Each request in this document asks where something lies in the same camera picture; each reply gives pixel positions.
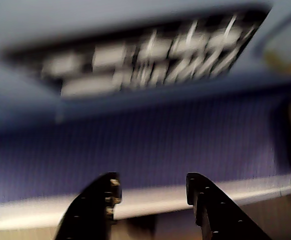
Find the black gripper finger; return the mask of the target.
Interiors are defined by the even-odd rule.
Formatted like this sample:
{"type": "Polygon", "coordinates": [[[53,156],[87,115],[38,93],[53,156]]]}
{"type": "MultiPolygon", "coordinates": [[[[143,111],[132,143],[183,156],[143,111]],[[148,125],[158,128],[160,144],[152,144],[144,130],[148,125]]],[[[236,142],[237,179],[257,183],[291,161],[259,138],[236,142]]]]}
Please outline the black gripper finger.
{"type": "Polygon", "coordinates": [[[189,172],[187,203],[204,240],[269,240],[270,237],[213,181],[189,172]]]}
{"type": "Polygon", "coordinates": [[[122,201],[117,172],[96,178],[69,205],[55,234],[56,240],[108,240],[114,208],[122,201]]]}

